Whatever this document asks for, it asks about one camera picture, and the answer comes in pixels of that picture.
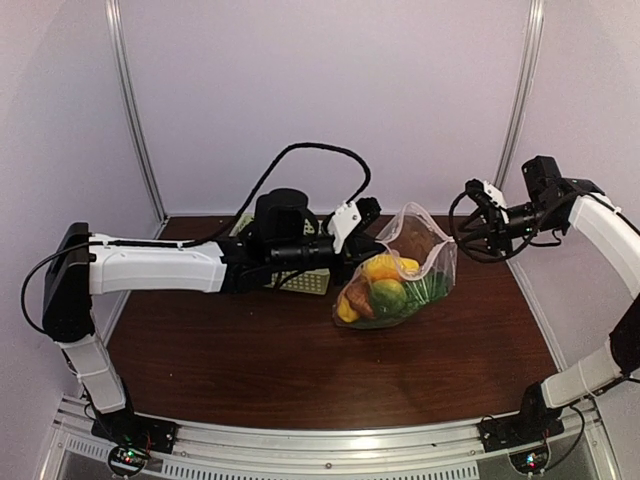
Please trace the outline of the toy red tomato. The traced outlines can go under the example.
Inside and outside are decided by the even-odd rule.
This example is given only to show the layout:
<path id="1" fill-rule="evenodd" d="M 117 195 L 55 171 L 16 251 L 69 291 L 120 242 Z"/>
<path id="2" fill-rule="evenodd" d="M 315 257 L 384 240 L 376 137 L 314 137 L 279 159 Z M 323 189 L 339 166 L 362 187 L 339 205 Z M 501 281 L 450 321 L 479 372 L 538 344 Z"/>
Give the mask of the toy red tomato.
<path id="1" fill-rule="evenodd" d="M 346 297 L 351 307 L 362 317 L 374 319 L 375 313 L 369 303 L 369 286 L 367 284 L 353 284 L 348 287 Z"/>

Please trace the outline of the green plastic basket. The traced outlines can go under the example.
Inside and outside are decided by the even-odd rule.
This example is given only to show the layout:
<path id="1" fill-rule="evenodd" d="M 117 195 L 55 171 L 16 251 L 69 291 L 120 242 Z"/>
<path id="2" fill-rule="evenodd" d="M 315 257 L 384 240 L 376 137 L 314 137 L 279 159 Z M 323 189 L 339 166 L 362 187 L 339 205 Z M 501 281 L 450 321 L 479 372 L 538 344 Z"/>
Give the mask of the green plastic basket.
<path id="1" fill-rule="evenodd" d="M 253 215 L 244 213 L 230 231 L 232 236 L 237 236 L 247 225 L 253 221 Z M 325 295 L 330 281 L 330 271 L 327 268 L 307 271 L 284 283 L 280 289 L 312 295 Z"/>

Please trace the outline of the toy potato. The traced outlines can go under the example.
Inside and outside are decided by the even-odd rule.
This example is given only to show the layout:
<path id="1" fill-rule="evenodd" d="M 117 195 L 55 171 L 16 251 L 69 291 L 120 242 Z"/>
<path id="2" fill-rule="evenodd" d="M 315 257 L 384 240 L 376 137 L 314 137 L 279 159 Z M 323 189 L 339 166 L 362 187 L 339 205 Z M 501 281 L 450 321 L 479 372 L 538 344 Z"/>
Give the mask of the toy potato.
<path id="1" fill-rule="evenodd" d="M 402 257 L 411 258 L 422 264 L 435 244 L 436 239 L 428 225 L 417 217 L 406 217 L 395 240 L 394 248 Z"/>

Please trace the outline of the toy green yellow mango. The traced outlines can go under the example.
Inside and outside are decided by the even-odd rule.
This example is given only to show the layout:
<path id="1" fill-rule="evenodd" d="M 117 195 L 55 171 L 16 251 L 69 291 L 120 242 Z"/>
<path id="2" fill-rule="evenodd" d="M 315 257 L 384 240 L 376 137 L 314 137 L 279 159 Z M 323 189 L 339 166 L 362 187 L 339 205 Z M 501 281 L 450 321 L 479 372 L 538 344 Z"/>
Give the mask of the toy green yellow mango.
<path id="1" fill-rule="evenodd" d="M 407 292 L 401 282 L 381 279 L 370 286 L 369 303 L 376 317 L 389 317 L 402 311 L 407 302 Z"/>

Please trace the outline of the toy bok choy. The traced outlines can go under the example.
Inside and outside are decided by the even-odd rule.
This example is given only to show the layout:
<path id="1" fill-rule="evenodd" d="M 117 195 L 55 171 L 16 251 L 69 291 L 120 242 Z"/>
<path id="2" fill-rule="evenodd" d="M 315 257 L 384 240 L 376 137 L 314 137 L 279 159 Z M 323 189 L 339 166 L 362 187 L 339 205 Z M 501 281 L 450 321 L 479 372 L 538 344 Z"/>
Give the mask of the toy bok choy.
<path id="1" fill-rule="evenodd" d="M 403 288 L 406 293 L 404 310 L 415 312 L 445 298 L 452 288 L 452 280 L 442 272 L 429 272 L 419 280 L 406 281 Z"/>

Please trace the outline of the clear zip top bag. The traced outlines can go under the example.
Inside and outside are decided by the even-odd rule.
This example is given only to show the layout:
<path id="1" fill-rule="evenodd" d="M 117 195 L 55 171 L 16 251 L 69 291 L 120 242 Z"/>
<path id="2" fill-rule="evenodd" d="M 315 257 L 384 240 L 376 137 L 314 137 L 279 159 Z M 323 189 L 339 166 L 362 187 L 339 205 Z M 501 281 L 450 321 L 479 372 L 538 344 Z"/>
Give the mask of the clear zip top bag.
<path id="1" fill-rule="evenodd" d="M 359 263 L 337 297 L 336 325 L 396 326 L 455 286 L 457 246 L 421 205 L 406 203 L 373 237 L 373 245 L 379 251 Z"/>

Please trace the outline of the toy yellow lemon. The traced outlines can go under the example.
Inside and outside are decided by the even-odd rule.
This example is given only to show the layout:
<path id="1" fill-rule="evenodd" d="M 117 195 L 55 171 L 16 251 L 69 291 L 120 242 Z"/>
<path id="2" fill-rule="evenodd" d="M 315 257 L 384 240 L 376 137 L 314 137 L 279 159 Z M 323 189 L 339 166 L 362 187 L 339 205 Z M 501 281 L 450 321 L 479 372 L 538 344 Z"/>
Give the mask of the toy yellow lemon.
<path id="1" fill-rule="evenodd" d="M 336 314 L 342 322 L 347 324 L 351 324 L 360 318 L 360 314 L 351 307 L 346 297 L 340 298 L 336 308 Z"/>

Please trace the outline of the toy orange mango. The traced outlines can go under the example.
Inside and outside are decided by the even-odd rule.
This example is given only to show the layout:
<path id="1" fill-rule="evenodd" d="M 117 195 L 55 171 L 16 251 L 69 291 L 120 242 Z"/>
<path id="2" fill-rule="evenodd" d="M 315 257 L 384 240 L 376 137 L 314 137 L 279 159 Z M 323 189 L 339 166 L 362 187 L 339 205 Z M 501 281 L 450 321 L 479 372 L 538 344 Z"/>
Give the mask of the toy orange mango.
<path id="1" fill-rule="evenodd" d="M 402 273 L 414 275 L 419 269 L 420 265 L 414 259 L 406 257 L 396 258 L 389 254 L 380 254 L 367 260 L 363 265 L 362 272 L 371 282 L 387 279 L 404 282 L 405 278 L 402 276 Z"/>

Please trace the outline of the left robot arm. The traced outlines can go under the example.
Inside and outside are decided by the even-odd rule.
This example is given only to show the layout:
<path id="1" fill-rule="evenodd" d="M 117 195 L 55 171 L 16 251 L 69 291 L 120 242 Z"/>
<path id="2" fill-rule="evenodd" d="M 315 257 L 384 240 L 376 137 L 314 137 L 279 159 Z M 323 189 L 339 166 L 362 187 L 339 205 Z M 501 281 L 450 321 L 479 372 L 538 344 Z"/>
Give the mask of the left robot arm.
<path id="1" fill-rule="evenodd" d="M 42 329 L 59 345 L 86 389 L 98 423 L 123 444 L 137 442 L 136 415 L 92 316 L 92 298 L 120 291 L 245 293 L 317 269 L 338 278 L 383 251 L 367 234 L 380 216 L 373 197 L 340 205 L 324 220 L 307 196 L 289 188 L 260 196 L 253 220 L 237 236 L 133 240 L 93 234 L 72 224 L 47 260 Z"/>

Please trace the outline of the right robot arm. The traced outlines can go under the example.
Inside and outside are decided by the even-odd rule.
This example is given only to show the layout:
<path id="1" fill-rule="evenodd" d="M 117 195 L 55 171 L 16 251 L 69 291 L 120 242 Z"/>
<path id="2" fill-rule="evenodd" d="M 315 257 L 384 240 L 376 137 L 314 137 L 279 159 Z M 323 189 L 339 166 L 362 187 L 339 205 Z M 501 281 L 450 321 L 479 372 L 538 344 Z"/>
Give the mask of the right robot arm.
<path id="1" fill-rule="evenodd" d="M 632 298 L 603 347 L 525 390 L 519 412 L 501 427 L 530 442 L 542 437 L 564 408 L 638 370 L 639 231 L 594 182 L 563 176 L 554 158 L 536 156 L 521 171 L 529 200 L 516 206 L 508 206 L 489 182 L 466 182 L 457 198 L 470 199 L 476 208 L 465 220 L 449 222 L 458 249 L 478 263 L 502 263 L 531 246 L 540 233 L 577 231 L 609 262 Z"/>

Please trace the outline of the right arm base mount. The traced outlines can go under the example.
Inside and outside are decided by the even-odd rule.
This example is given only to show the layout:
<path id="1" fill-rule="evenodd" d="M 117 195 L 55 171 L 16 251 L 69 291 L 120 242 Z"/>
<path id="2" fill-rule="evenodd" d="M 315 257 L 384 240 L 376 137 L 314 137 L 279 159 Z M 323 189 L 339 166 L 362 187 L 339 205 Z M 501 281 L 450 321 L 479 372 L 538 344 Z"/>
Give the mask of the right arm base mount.
<path id="1" fill-rule="evenodd" d="M 476 424 L 486 453 L 542 442 L 565 431 L 561 420 L 552 418 L 541 424 L 525 424 L 519 414 L 500 418 L 484 416 Z"/>

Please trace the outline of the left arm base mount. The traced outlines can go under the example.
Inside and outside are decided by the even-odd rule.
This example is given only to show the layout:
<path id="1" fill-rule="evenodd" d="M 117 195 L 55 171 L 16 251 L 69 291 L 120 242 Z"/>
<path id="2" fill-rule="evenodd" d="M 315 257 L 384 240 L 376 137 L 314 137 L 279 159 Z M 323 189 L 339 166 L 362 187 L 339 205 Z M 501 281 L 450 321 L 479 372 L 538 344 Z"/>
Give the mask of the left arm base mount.
<path id="1" fill-rule="evenodd" d="M 95 437 L 125 447 L 164 454 L 173 452 L 177 431 L 178 425 L 173 421 L 128 412 L 96 415 L 91 427 L 91 434 Z"/>

